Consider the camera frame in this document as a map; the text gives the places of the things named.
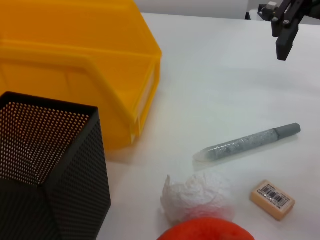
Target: glitter marker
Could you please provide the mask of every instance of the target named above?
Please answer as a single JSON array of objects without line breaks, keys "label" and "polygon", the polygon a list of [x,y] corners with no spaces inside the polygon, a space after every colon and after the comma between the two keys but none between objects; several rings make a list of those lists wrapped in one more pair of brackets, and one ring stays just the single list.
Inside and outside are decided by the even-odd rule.
[{"label": "glitter marker", "polygon": [[203,149],[193,156],[196,161],[211,162],[245,151],[255,149],[281,139],[293,136],[301,131],[298,123],[293,123],[267,131],[262,131],[237,140],[228,141],[216,146]]}]

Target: black mesh pen holder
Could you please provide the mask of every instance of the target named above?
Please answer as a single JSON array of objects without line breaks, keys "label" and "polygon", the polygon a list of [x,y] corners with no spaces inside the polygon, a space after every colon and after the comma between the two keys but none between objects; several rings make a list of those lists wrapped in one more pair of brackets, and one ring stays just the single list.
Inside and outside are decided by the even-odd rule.
[{"label": "black mesh pen holder", "polygon": [[0,240],[94,240],[111,206],[96,107],[0,97]]}]

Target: barcode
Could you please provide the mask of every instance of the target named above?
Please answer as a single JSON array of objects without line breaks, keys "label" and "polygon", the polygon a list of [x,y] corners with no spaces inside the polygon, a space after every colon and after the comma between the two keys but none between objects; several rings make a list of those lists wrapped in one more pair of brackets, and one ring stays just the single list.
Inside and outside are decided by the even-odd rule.
[{"label": "barcode", "polygon": [[279,193],[275,192],[273,189],[269,188],[268,186],[265,186],[261,189],[261,192],[264,194],[265,198],[268,198],[270,202],[277,205],[278,208],[282,208],[288,200],[282,197]]}]

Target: yellow plastic bin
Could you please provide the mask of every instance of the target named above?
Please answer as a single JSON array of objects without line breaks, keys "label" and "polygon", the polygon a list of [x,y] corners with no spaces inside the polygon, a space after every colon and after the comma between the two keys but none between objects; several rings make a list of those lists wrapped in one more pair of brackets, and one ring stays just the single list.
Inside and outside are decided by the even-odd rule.
[{"label": "yellow plastic bin", "polygon": [[97,106],[106,150],[142,133],[161,56],[132,0],[0,1],[0,95]]}]

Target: table surface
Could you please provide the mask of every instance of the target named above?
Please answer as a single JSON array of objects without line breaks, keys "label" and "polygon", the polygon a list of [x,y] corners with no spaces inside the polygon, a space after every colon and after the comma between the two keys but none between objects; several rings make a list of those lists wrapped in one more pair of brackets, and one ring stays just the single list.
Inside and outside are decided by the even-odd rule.
[{"label": "table surface", "polygon": [[[160,45],[161,82],[136,143],[108,153],[112,206],[98,240],[156,240],[170,228],[167,175],[219,172],[234,188],[234,223],[257,240],[320,235],[320,27],[301,25],[286,62],[268,22],[143,14]],[[201,149],[283,125],[301,133],[200,166]],[[249,200],[267,179],[296,200],[281,222]]]}]

